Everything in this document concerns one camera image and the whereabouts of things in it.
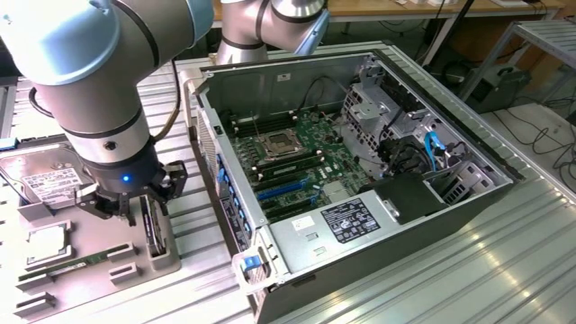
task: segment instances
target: sticker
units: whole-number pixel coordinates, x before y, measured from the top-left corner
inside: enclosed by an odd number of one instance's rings
[[[290,78],[291,78],[291,74],[290,73],[279,74],[279,76],[276,76],[276,81],[278,82],[280,82],[280,81],[288,81]]]
[[[322,214],[340,243],[350,242],[380,228],[360,198],[326,209]]]
[[[22,178],[32,192],[47,204],[58,204],[74,200],[74,189],[82,180],[74,168],[56,170]]]
[[[312,219],[312,216],[306,216],[292,221],[292,226],[295,227],[296,231],[300,231],[314,225],[315,225],[315,220]]]

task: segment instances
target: pcie slot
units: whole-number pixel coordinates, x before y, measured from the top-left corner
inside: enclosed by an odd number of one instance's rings
[[[287,184],[288,182],[298,181],[299,179],[300,179],[300,177],[295,174],[284,175],[282,177],[278,177],[274,180],[259,183],[258,185],[255,185],[252,187],[252,190],[254,191],[263,191],[263,190],[267,190],[272,187],[282,186],[283,184]]]
[[[278,209],[271,209],[267,211],[267,217],[275,218],[283,216],[288,213],[294,213],[296,211],[304,212],[308,211],[312,206],[312,199],[306,199],[303,201],[295,202],[294,204],[280,207]]]
[[[259,200],[264,200],[276,196],[280,196],[282,194],[286,194],[288,192],[300,190],[307,185],[307,179],[296,182],[295,184],[287,184],[286,186],[278,187],[272,190],[260,192],[256,197]]]

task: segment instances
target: open computer tower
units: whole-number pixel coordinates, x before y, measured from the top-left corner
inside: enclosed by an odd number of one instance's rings
[[[380,51],[195,80],[198,162],[259,323],[455,233],[523,178]]]

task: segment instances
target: metal table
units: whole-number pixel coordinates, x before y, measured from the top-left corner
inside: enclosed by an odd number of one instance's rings
[[[543,323],[576,320],[576,196],[502,137],[459,98],[394,46],[379,42],[323,47],[319,53],[379,48],[424,86],[456,117],[527,177],[510,196],[455,235],[364,279],[296,310],[276,323]],[[271,57],[283,57],[284,52]],[[179,69],[210,65],[208,59],[179,62]],[[163,67],[140,84],[152,132],[174,106],[174,81]],[[38,114],[27,104],[30,83],[18,85],[12,135],[30,134]],[[187,195],[171,203],[180,271],[79,306],[42,323],[252,323],[248,300],[230,269],[230,255],[187,144],[184,124],[158,144],[162,159],[187,160]],[[7,235],[14,200],[0,225]],[[10,246],[0,246],[2,253]],[[0,273],[0,285],[7,275]],[[10,308],[8,298],[0,307]],[[12,315],[0,323],[15,323]]]
[[[459,94],[462,100],[468,99],[484,73],[495,64],[499,54],[508,46],[514,35],[523,37],[532,45],[554,55],[576,70],[576,23],[568,20],[514,22],[500,37],[478,71],[462,88]]]

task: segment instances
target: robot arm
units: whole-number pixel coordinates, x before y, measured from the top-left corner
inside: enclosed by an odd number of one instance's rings
[[[132,196],[164,203],[187,173],[182,161],[159,162],[136,85],[208,32],[212,2],[7,2],[2,37],[98,184],[76,205],[110,218],[130,216]]]
[[[296,55],[315,51],[328,27],[326,0],[222,0],[218,63],[267,59],[266,43]]]

